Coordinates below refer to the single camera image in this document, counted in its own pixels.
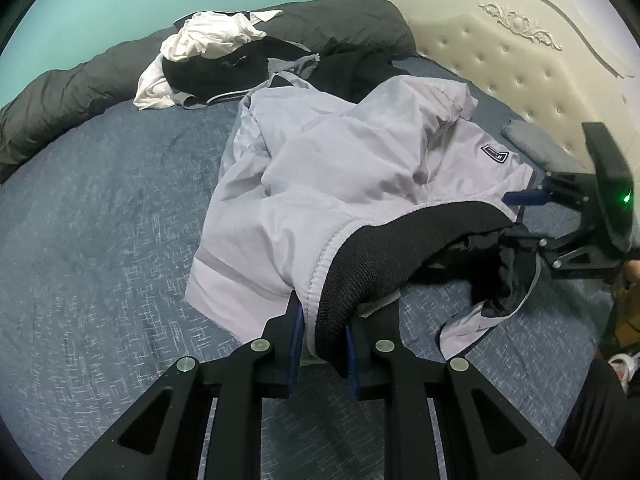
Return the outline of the person's right hand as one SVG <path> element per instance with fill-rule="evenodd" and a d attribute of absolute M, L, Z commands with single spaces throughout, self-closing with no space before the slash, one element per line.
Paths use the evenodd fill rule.
<path fill-rule="evenodd" d="M 629 260 L 623 265 L 623 274 L 629 284 L 640 282 L 640 261 Z"/>

